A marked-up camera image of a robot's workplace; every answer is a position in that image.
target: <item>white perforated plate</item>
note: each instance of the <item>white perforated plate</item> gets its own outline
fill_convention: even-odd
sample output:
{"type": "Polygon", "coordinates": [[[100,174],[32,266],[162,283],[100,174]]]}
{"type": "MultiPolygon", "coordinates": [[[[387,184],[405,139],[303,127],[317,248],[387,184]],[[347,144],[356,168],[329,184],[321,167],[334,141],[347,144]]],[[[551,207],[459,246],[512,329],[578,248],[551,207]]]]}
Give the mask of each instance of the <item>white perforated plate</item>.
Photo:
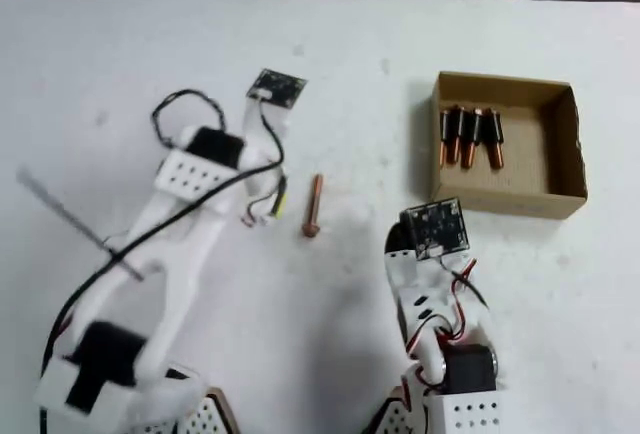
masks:
{"type": "Polygon", "coordinates": [[[129,431],[128,434],[173,434],[174,432],[178,434],[232,434],[227,430],[222,421],[222,414],[210,397],[202,399],[198,409],[179,422],[171,421],[140,426],[129,431]]]}
{"type": "Polygon", "coordinates": [[[375,432],[376,434],[410,434],[412,428],[409,422],[409,413],[404,404],[400,401],[392,402],[375,432]]]}
{"type": "Polygon", "coordinates": [[[433,432],[499,434],[502,401],[501,391],[428,396],[433,432]]]}
{"type": "Polygon", "coordinates": [[[220,412],[210,397],[205,397],[198,410],[180,422],[178,434],[229,434],[220,412]]]}
{"type": "MultiPolygon", "coordinates": [[[[224,181],[235,177],[238,171],[213,163],[198,156],[173,149],[164,160],[156,176],[155,186],[180,199],[193,202],[224,181]]],[[[234,198],[237,199],[241,183],[224,189],[209,199],[204,205],[220,214],[226,213],[234,198]]]]}

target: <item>copper screw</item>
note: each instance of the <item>copper screw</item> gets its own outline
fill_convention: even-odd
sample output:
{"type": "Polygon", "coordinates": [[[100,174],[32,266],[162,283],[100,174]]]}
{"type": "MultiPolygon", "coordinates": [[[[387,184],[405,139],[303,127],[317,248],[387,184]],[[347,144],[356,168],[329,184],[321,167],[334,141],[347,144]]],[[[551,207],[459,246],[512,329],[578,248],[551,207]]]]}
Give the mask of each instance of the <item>copper screw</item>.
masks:
{"type": "Polygon", "coordinates": [[[302,224],[302,233],[309,238],[316,237],[320,232],[318,226],[318,209],[320,208],[320,194],[322,194],[322,174],[316,174],[311,184],[311,197],[307,207],[307,219],[302,224]]]}

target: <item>black cable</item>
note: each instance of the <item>black cable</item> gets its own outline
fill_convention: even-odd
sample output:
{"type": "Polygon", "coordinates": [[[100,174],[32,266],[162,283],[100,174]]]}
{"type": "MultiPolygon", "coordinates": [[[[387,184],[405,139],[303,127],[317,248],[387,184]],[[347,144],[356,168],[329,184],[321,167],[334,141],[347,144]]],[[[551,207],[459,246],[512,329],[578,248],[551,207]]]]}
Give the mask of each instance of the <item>black cable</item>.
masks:
{"type": "Polygon", "coordinates": [[[442,261],[442,257],[439,257],[438,260],[440,261],[440,265],[444,268],[445,271],[450,272],[451,275],[455,277],[458,282],[461,282],[462,284],[467,286],[469,289],[471,289],[471,292],[473,292],[476,295],[476,297],[482,303],[482,305],[487,309],[489,309],[489,306],[487,305],[487,301],[484,300],[484,297],[482,296],[482,294],[480,294],[480,291],[476,288],[476,286],[471,284],[471,281],[469,281],[459,272],[456,272],[453,269],[449,269],[447,266],[445,266],[444,262],[442,261]]]}
{"type": "Polygon", "coordinates": [[[160,113],[165,107],[167,107],[173,101],[187,94],[191,94],[193,96],[199,97],[204,102],[209,104],[209,106],[218,114],[218,119],[220,121],[220,130],[223,132],[227,130],[227,123],[224,118],[224,111],[222,110],[222,107],[220,107],[220,104],[218,104],[215,99],[210,98],[204,92],[198,91],[196,89],[182,89],[180,91],[173,92],[169,94],[167,97],[165,97],[164,100],[160,104],[158,104],[158,107],[156,107],[151,113],[151,124],[153,125],[153,130],[156,132],[156,136],[158,137],[158,140],[160,141],[160,143],[168,149],[173,149],[174,145],[170,137],[165,137],[162,135],[162,131],[160,129],[160,121],[159,121],[160,113]]]}
{"type": "MultiPolygon", "coordinates": [[[[273,138],[273,141],[275,142],[276,147],[278,148],[279,159],[277,161],[274,161],[274,162],[272,162],[270,164],[267,164],[265,166],[257,167],[255,169],[250,169],[248,171],[241,172],[237,176],[232,177],[231,179],[227,179],[226,181],[222,182],[221,184],[219,184],[215,188],[211,189],[210,191],[208,191],[207,193],[202,195],[200,198],[198,198],[197,200],[195,200],[194,202],[192,202],[191,204],[189,204],[185,208],[183,208],[180,211],[178,211],[173,216],[169,217],[164,222],[161,222],[160,224],[158,224],[154,228],[149,229],[147,232],[145,232],[144,234],[141,234],[139,237],[137,237],[136,239],[131,241],[129,244],[127,244],[125,247],[123,247],[120,251],[116,252],[111,257],[111,259],[102,268],[100,268],[98,271],[94,272],[91,275],[91,277],[89,277],[86,281],[84,281],[80,285],[80,287],[78,287],[71,294],[69,299],[67,299],[67,301],[64,303],[64,305],[62,306],[62,309],[60,310],[60,312],[56,316],[56,319],[55,319],[55,321],[53,323],[53,326],[51,326],[51,331],[49,332],[49,337],[47,339],[47,344],[45,346],[44,355],[43,355],[43,358],[42,358],[42,371],[41,371],[41,374],[40,374],[41,376],[44,374],[44,371],[45,371],[45,369],[47,367],[47,364],[49,363],[49,360],[53,356],[53,346],[54,346],[55,340],[56,340],[56,338],[57,338],[57,336],[59,334],[60,327],[62,326],[62,323],[64,322],[64,319],[67,317],[67,314],[68,314],[69,310],[77,302],[77,300],[80,298],[80,296],[82,296],[82,294],[84,294],[87,291],[87,289],[89,289],[98,279],[100,279],[103,275],[105,275],[107,272],[109,272],[122,259],[124,259],[124,257],[127,254],[129,254],[131,251],[133,251],[140,244],[142,244],[143,242],[147,241],[148,239],[150,239],[151,237],[153,237],[154,235],[156,235],[158,232],[162,231],[163,229],[169,227],[171,224],[179,221],[180,219],[182,219],[186,215],[188,215],[191,212],[195,211],[197,208],[202,206],[202,204],[207,202],[211,197],[215,196],[219,192],[221,192],[221,191],[225,190],[226,188],[228,188],[228,187],[230,187],[230,186],[232,186],[232,185],[234,185],[234,184],[236,184],[236,183],[238,183],[240,181],[243,181],[243,180],[245,180],[245,179],[247,179],[247,178],[249,178],[251,176],[254,176],[256,174],[260,174],[260,173],[263,173],[263,172],[266,172],[266,171],[270,171],[271,169],[276,169],[277,167],[282,165],[282,163],[284,162],[284,149],[282,147],[282,143],[280,142],[280,139],[278,138],[278,135],[275,133],[273,128],[267,122],[267,119],[266,119],[266,117],[264,115],[264,112],[262,111],[262,102],[258,103],[258,108],[260,109],[260,117],[262,119],[262,124],[264,125],[265,129],[267,129],[267,131],[269,132],[269,134],[273,138]]],[[[46,434],[47,433],[47,411],[46,411],[46,409],[43,409],[43,408],[40,408],[40,433],[41,434],[46,434]]]]}

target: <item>black circuit board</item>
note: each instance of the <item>black circuit board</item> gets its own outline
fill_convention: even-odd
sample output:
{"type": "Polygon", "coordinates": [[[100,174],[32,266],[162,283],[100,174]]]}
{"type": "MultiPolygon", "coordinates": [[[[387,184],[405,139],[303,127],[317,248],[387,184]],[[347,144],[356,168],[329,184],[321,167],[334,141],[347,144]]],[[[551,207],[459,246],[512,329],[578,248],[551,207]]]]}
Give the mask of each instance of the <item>black circuit board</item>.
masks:
{"type": "Polygon", "coordinates": [[[291,109],[306,84],[307,81],[304,79],[281,74],[270,69],[263,69],[256,82],[247,92],[247,97],[255,99],[258,89],[266,89],[271,92],[271,98],[265,99],[265,102],[291,109]]]}
{"type": "Polygon", "coordinates": [[[458,199],[412,207],[400,214],[400,222],[411,237],[418,261],[469,249],[458,199]]]}

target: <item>open cardboard box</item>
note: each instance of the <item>open cardboard box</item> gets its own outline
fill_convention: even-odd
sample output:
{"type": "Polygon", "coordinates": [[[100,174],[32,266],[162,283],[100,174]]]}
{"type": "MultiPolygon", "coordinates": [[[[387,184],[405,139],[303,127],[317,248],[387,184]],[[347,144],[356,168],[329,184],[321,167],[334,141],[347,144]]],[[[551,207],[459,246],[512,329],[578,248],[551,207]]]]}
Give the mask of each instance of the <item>open cardboard box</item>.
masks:
{"type": "Polygon", "coordinates": [[[432,199],[458,197],[466,209],[565,219],[587,201],[578,111],[567,83],[441,72],[432,96],[433,146],[440,111],[455,104],[501,114],[504,168],[478,147],[469,170],[433,158],[432,199]]]}

